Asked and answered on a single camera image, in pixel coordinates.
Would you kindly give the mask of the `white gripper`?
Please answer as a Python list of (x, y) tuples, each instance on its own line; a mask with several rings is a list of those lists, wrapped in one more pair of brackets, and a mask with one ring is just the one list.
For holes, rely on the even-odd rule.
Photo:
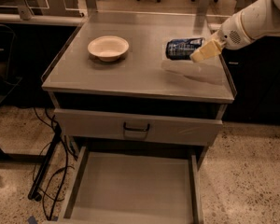
[(225, 20), (218, 32), (212, 33), (205, 42), (205, 44), (190, 55), (190, 59), (194, 63), (219, 55), (224, 47), (231, 50), (246, 47), (252, 43), (252, 39), (245, 32), (241, 21), (241, 14), (236, 13)]

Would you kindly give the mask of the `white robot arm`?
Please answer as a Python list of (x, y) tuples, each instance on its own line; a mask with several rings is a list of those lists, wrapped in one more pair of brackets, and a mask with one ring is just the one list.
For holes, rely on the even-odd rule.
[(219, 55), (224, 49), (241, 49), (266, 35), (279, 33), (280, 0), (257, 0), (225, 20), (190, 59), (198, 63)]

